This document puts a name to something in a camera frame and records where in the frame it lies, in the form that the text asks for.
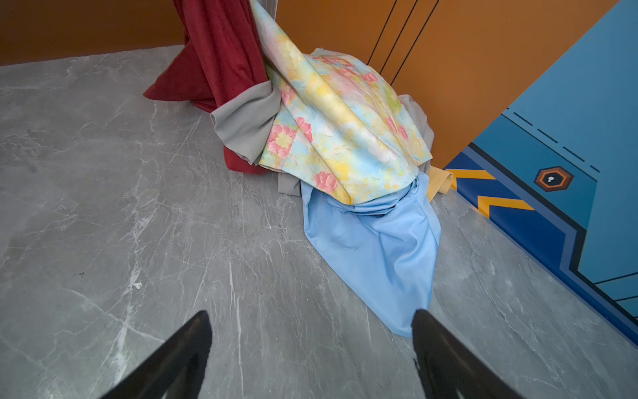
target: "pastel floral cloth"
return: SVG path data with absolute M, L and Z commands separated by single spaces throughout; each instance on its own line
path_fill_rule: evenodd
M 282 97 L 260 165 L 346 205 L 412 184 L 432 155 L 390 85 L 352 56 L 302 54 L 261 5 L 251 5 L 266 72 Z

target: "pile of fabric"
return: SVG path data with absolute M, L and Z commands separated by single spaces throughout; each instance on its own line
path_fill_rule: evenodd
M 302 196 L 319 254 L 410 336 L 441 236 L 429 199 L 450 180 L 432 169 L 441 184 L 431 187 L 424 173 L 434 139 L 425 113 L 352 56 L 302 54 L 255 0 L 174 2 L 186 46 L 146 97 L 210 112 L 229 169 L 279 172 L 280 191 Z

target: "yellow fabric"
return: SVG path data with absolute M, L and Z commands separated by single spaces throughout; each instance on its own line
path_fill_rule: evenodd
M 427 176 L 430 178 L 430 184 L 427 186 L 427 200 L 430 202 L 436 193 L 447 194 L 454 178 L 452 173 L 434 166 L 430 167 Z

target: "gray marble floor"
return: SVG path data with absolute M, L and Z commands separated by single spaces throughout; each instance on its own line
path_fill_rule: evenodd
M 422 398 L 276 177 L 142 92 L 178 47 L 0 68 L 0 396 L 97 398 L 199 309 L 201 398 Z M 528 398 L 630 398 L 638 350 L 456 192 L 432 313 Z

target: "light blue fabric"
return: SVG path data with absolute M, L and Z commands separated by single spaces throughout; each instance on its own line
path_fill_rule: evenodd
M 420 172 L 398 192 L 344 205 L 302 181 L 304 230 L 328 265 L 395 334 L 411 337 L 432 297 L 441 225 Z

